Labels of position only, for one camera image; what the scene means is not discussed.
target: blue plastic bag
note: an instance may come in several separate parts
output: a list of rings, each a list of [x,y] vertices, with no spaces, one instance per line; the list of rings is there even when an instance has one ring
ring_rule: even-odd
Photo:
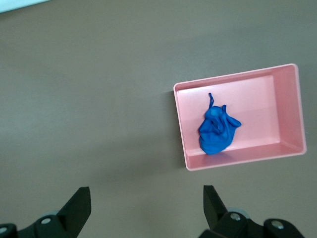
[[[205,113],[204,122],[199,127],[199,142],[202,150],[206,154],[212,155],[231,144],[234,132],[241,126],[241,123],[227,114],[226,105],[213,106],[214,100],[211,93],[209,96],[209,109]]]

